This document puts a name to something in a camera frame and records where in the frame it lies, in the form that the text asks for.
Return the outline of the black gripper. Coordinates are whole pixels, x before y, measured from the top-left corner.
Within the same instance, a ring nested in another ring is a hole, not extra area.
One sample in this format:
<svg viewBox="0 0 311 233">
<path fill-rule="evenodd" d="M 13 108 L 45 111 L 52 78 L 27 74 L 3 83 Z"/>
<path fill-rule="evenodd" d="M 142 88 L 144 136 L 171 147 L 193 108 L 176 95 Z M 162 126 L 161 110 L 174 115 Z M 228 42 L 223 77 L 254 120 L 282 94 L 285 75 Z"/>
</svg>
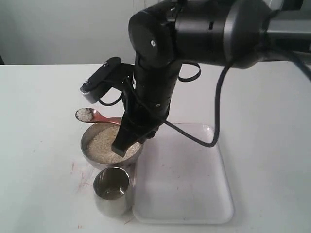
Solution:
<svg viewBox="0 0 311 233">
<path fill-rule="evenodd" d="M 136 142 L 144 143 L 155 136 L 167 119 L 171 98 L 182 62 L 175 60 L 153 67 L 136 56 L 135 63 L 123 64 L 129 73 L 124 81 L 124 114 L 112 151 L 124 156 Z"/>
</svg>

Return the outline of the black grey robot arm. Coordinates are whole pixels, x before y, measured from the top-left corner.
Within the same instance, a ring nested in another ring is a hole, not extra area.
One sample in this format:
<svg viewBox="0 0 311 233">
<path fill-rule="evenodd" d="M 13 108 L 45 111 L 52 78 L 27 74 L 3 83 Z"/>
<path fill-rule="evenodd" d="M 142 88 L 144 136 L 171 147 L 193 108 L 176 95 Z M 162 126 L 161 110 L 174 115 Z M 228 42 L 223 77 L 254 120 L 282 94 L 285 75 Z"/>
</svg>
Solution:
<svg viewBox="0 0 311 233">
<path fill-rule="evenodd" d="M 214 100 L 213 147 L 220 132 L 220 97 L 230 68 L 249 68 L 258 61 L 290 61 L 307 78 L 311 53 L 311 17 L 297 11 L 274 11 L 261 0 L 166 0 L 133 15 L 128 24 L 136 57 L 122 65 L 124 114 L 112 150 L 124 156 L 136 142 L 152 138 L 167 124 L 183 64 L 222 66 Z"/>
</svg>

